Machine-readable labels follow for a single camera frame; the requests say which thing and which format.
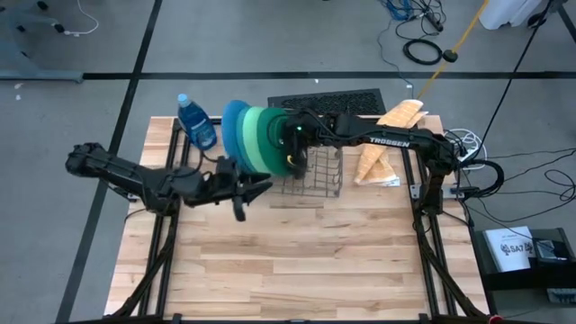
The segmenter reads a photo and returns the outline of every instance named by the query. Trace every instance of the waffle cone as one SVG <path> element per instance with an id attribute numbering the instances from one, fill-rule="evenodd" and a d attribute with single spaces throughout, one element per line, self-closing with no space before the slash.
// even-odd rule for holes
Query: waffle cone
<path id="1" fill-rule="evenodd" d="M 417 115 L 422 105 L 423 103 L 419 100 L 404 100 L 396 107 L 392 108 L 392 110 L 390 110 L 384 116 L 382 116 L 377 124 L 394 127 L 405 127 L 409 124 L 409 122 L 413 122 L 413 118 Z M 371 169 L 375 166 L 376 161 L 378 161 L 385 150 L 386 147 L 383 146 L 373 144 L 364 145 L 364 151 L 360 156 L 360 160 L 358 161 L 358 166 L 356 168 L 355 182 L 357 184 L 364 180 L 368 173 L 371 172 Z M 386 178 L 387 175 L 395 176 L 394 171 L 388 163 L 387 159 L 385 163 L 381 162 L 378 163 L 378 165 L 379 166 L 377 166 L 376 169 L 371 173 L 370 179 L 373 179 L 377 182 L 379 181 L 378 179 Z"/>

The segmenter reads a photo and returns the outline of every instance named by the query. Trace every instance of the wooden tabletop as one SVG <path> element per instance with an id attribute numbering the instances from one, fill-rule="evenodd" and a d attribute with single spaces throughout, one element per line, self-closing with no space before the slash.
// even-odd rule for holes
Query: wooden tabletop
<path id="1" fill-rule="evenodd" d="M 151 119 L 143 166 L 166 163 L 172 122 L 171 117 Z M 419 127 L 442 132 L 438 116 L 425 117 Z M 183 142 L 181 137 L 176 163 Z M 245 207 L 247 221 L 242 223 L 236 222 L 230 202 L 183 207 L 166 316 L 178 312 L 185 319 L 213 320 L 414 320 L 421 312 L 429 313 L 401 153 L 396 148 L 388 151 L 400 187 L 354 184 L 362 148 L 344 148 L 339 198 L 266 193 Z M 222 146 L 208 153 L 219 154 Z M 189 165 L 197 160 L 197 151 L 192 151 Z M 140 208 L 140 202 L 133 203 L 130 211 Z M 445 210 L 464 217 L 456 202 L 445 201 Z M 143 211 L 126 221 L 106 314 L 122 305 L 144 275 L 154 220 Z M 438 221 L 451 276 L 477 308 L 488 312 L 468 229 L 446 216 Z M 446 313 L 442 285 L 434 276 L 440 310 Z M 151 311 L 159 277 L 152 287 Z"/>

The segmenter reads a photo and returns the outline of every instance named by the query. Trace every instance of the dish soap bottle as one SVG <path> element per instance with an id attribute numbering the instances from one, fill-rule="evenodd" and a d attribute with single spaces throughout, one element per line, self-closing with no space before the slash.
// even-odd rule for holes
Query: dish soap bottle
<path id="1" fill-rule="evenodd" d="M 178 95 L 178 120 L 190 142 L 198 149 L 208 150 L 216 145 L 216 131 L 206 112 L 186 94 Z"/>

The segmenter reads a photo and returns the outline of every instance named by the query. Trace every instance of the floor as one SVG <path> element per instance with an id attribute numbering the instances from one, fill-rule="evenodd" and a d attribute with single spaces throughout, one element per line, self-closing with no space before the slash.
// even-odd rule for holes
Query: floor
<path id="1" fill-rule="evenodd" d="M 164 0 L 145 57 L 144 73 L 165 72 L 294 72 L 394 71 L 381 62 L 376 36 L 390 16 L 373 0 Z M 154 0 L 82 0 L 83 8 L 100 27 L 79 38 L 56 34 L 44 26 L 27 26 L 22 47 L 41 67 L 94 73 L 128 73 L 134 69 Z M 49 3 L 49 13 L 72 30 L 92 28 L 74 0 Z M 453 46 L 481 1 L 444 0 L 448 20 L 435 41 Z M 576 19 L 576 3 L 565 6 Z M 419 26 L 405 26 L 419 34 Z M 448 72 L 510 72 L 531 30 L 503 27 L 472 30 Z M 382 36 L 384 56 L 402 71 L 431 72 L 404 58 L 403 40 L 393 30 Z M 419 49 L 420 54 L 427 55 Z M 576 43 L 555 14 L 535 36 L 520 71 L 576 71 Z M 9 66 L 0 62 L 0 68 Z M 447 128 L 467 128 L 479 134 L 496 107 L 506 79 L 474 77 L 440 79 L 427 92 L 426 110 L 442 116 Z M 64 161 L 72 146 L 86 141 L 109 145 L 129 79 L 68 82 L 0 82 L 0 176 L 4 206 L 0 227 L 0 321 L 53 322 L 67 286 L 78 244 L 90 212 L 97 182 L 68 175 Z M 417 90 L 426 79 L 410 80 Z M 230 99 L 266 104 L 268 96 L 295 95 L 363 88 L 380 88 L 384 103 L 393 107 L 406 97 L 405 83 L 396 78 L 141 80 L 121 138 L 119 155 L 138 160 L 153 115 L 174 115 L 176 95 L 188 93 L 208 113 L 220 114 Z M 492 156 L 542 149 L 576 147 L 572 113 L 576 80 L 514 80 L 487 139 Z M 499 160 L 507 175 L 549 161 L 543 154 Z M 573 157 L 506 183 L 502 191 L 553 190 L 544 176 L 556 168 L 570 176 Z M 489 172 L 470 175 L 475 184 L 489 181 Z M 533 194 L 496 195 L 485 200 L 493 214 L 505 220 L 558 204 L 557 197 Z M 108 193 L 97 222 L 71 320 L 96 319 L 103 314 L 108 286 L 122 234 L 127 203 Z M 541 217 L 513 222 L 532 228 L 563 227 L 576 245 L 576 206 Z M 477 230 L 500 225 L 474 215 Z M 496 296 L 502 315 L 528 314 L 519 320 L 563 323 L 576 312 L 553 307 L 537 293 L 507 292 Z"/>

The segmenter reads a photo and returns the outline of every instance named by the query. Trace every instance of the green ring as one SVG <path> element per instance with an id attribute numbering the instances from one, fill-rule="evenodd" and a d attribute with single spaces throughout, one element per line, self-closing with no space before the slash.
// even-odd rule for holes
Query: green ring
<path id="1" fill-rule="evenodd" d="M 280 138 L 282 125 L 286 120 L 286 112 L 282 108 L 266 108 L 258 119 L 258 146 L 264 163 L 273 175 L 288 176 L 290 170 L 286 166 L 286 155 L 282 150 Z"/>
<path id="2" fill-rule="evenodd" d="M 242 134 L 248 159 L 254 169 L 257 172 L 269 174 L 270 169 L 266 166 L 260 152 L 260 147 L 258 146 L 257 126 L 260 114 L 263 111 L 264 108 L 262 107 L 252 107 L 247 110 L 246 116 L 244 117 L 244 123 L 242 124 Z"/>
<path id="3" fill-rule="evenodd" d="M 244 147 L 244 132 L 242 131 L 242 126 L 244 125 L 244 118 L 246 117 L 246 112 L 250 107 L 243 108 L 238 114 L 238 119 L 236 120 L 236 141 L 238 143 L 238 154 L 242 160 L 241 165 L 245 166 L 247 171 L 256 171 L 254 166 L 250 163 L 248 159 L 248 153 Z"/>

